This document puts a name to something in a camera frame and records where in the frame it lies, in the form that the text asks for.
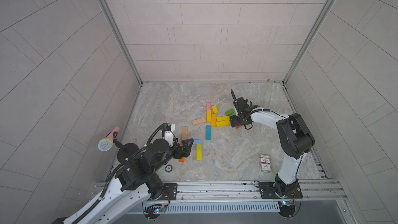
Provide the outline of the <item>right circuit board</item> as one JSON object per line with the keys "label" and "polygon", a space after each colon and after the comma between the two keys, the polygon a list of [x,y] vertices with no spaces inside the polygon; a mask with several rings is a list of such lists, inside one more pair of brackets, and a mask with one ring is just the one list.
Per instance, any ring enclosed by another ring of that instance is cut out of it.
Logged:
{"label": "right circuit board", "polygon": [[280,216],[292,218],[295,215],[295,204],[292,201],[280,201],[278,206]]}

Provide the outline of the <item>aluminium mounting rail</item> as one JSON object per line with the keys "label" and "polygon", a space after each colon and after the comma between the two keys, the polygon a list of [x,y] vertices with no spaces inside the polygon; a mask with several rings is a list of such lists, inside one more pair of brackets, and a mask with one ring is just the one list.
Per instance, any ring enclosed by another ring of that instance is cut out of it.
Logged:
{"label": "aluminium mounting rail", "polygon": [[[253,181],[187,181],[177,183],[174,201],[149,200],[148,203],[193,203],[193,202],[258,202],[282,201],[283,199],[262,199],[257,183]],[[303,198],[284,199],[295,201],[347,200],[339,180],[299,181]]]}

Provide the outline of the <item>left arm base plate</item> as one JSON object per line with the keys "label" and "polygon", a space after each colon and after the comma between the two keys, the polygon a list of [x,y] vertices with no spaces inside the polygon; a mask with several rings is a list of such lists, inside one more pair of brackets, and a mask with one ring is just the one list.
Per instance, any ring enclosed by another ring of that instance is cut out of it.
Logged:
{"label": "left arm base plate", "polygon": [[177,183],[164,184],[161,194],[158,198],[156,198],[156,200],[159,200],[159,201],[168,201],[168,200],[174,201],[174,200],[176,200],[177,188],[178,188]]}

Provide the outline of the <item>left circuit board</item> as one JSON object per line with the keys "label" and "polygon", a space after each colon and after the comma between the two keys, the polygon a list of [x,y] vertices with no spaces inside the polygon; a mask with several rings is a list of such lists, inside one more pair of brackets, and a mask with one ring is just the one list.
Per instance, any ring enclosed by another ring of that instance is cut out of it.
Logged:
{"label": "left circuit board", "polygon": [[166,211],[166,207],[162,204],[154,204],[144,208],[144,216],[148,219],[157,219]]}

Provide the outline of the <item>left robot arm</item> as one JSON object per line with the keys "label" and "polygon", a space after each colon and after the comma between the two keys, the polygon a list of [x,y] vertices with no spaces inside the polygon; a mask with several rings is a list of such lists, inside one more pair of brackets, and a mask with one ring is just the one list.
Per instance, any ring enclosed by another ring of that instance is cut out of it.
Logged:
{"label": "left robot arm", "polygon": [[84,207],[56,224],[112,224],[130,209],[162,195],[164,183],[157,171],[171,159],[190,156],[193,139],[179,141],[175,125],[163,123],[152,133],[145,146],[118,145],[123,155],[119,165],[105,180],[103,189]]}

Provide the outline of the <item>light blue block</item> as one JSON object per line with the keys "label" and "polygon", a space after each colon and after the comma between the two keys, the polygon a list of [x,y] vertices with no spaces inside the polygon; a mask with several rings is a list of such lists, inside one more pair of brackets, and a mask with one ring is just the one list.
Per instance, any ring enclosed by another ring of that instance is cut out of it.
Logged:
{"label": "light blue block", "polygon": [[202,144],[202,140],[194,140],[193,144],[194,145],[201,145]]}

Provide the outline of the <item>amber orange block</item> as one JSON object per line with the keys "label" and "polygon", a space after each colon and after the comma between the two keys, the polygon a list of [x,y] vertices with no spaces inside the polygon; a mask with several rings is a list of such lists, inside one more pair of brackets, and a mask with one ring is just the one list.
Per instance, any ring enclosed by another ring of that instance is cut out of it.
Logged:
{"label": "amber orange block", "polygon": [[215,127],[216,126],[216,122],[217,122],[217,114],[211,114],[211,122],[210,122],[210,125],[212,126],[212,127]]}

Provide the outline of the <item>green block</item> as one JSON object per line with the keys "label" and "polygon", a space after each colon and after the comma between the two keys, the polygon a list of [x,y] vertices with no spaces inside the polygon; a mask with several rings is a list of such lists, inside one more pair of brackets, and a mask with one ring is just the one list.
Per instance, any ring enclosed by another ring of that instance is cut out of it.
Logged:
{"label": "green block", "polygon": [[226,112],[225,112],[225,114],[227,115],[227,116],[230,116],[230,115],[232,115],[232,114],[234,114],[235,113],[235,109],[229,109],[229,110],[227,110]]}

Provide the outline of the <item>black microphone stand base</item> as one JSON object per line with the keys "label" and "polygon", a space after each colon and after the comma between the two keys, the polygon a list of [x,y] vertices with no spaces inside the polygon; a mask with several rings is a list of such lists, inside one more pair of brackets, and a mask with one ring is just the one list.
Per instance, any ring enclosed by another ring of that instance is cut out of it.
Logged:
{"label": "black microphone stand base", "polygon": [[139,147],[134,143],[124,144],[122,148],[120,148],[117,152],[117,160],[122,163],[124,161],[128,161],[131,156],[133,156]]}

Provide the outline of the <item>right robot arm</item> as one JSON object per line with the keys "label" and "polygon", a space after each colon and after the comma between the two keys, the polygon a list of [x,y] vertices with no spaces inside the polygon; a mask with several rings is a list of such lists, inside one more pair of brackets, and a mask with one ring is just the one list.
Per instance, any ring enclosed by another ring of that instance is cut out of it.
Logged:
{"label": "right robot arm", "polygon": [[244,126],[249,130],[254,123],[268,126],[278,132],[284,159],[275,176],[274,192],[285,197],[297,189],[297,173],[305,156],[315,145],[315,139],[300,114],[278,114],[270,109],[254,105],[248,99],[237,98],[231,90],[235,115],[230,116],[232,127]]}

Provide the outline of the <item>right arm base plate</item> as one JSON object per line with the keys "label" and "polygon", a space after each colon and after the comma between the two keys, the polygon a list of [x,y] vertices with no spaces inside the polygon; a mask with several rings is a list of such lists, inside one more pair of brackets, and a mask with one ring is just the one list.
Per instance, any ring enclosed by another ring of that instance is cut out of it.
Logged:
{"label": "right arm base plate", "polygon": [[259,182],[257,187],[262,199],[301,199],[303,194],[299,181],[290,185],[283,182]]}

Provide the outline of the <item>teal block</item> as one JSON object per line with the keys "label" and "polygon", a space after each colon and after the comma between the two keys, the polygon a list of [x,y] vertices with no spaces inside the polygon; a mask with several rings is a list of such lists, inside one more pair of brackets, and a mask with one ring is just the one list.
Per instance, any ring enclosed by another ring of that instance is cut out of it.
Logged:
{"label": "teal block", "polygon": [[206,126],[206,140],[211,140],[211,126]]}

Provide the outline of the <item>small yellow block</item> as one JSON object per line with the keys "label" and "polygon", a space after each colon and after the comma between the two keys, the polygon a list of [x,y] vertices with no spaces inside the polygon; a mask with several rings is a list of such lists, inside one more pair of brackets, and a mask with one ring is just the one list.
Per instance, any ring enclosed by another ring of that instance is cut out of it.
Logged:
{"label": "small yellow block", "polygon": [[212,109],[212,112],[213,112],[214,114],[218,114],[218,113],[219,113],[218,108],[217,108],[216,105],[213,105],[213,106],[211,107],[211,109]]}

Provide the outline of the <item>upright yellow block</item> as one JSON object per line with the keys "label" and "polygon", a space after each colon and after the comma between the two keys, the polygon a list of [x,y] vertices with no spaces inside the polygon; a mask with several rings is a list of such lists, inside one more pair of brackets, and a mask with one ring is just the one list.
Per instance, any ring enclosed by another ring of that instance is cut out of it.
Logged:
{"label": "upright yellow block", "polygon": [[206,110],[206,122],[211,123],[211,110]]}

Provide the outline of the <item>natural wood block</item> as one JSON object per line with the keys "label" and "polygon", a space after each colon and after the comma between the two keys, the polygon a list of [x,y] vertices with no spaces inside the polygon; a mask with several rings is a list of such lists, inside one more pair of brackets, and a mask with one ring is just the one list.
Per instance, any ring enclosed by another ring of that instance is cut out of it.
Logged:
{"label": "natural wood block", "polygon": [[181,140],[187,140],[188,139],[188,127],[184,126],[182,128],[182,134],[181,134]]}
{"label": "natural wood block", "polygon": [[203,124],[206,122],[207,122],[206,118],[196,119],[196,120],[192,121],[192,125],[196,126],[196,125]]}

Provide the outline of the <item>playing card box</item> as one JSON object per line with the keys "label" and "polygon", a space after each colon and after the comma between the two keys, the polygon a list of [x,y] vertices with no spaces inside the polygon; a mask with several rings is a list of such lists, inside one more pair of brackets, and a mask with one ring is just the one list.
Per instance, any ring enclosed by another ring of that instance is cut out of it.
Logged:
{"label": "playing card box", "polygon": [[270,155],[259,154],[260,171],[272,172],[272,163]]}

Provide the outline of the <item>circuit board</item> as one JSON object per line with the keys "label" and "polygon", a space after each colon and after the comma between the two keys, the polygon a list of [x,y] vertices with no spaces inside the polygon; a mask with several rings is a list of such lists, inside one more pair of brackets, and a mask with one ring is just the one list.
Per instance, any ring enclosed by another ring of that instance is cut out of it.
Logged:
{"label": "circuit board", "polygon": [[144,208],[144,216],[148,219],[157,219],[166,211],[166,207],[162,204],[154,204]]}
{"label": "circuit board", "polygon": [[295,204],[292,201],[280,201],[278,206],[280,216],[292,218],[295,215]]}

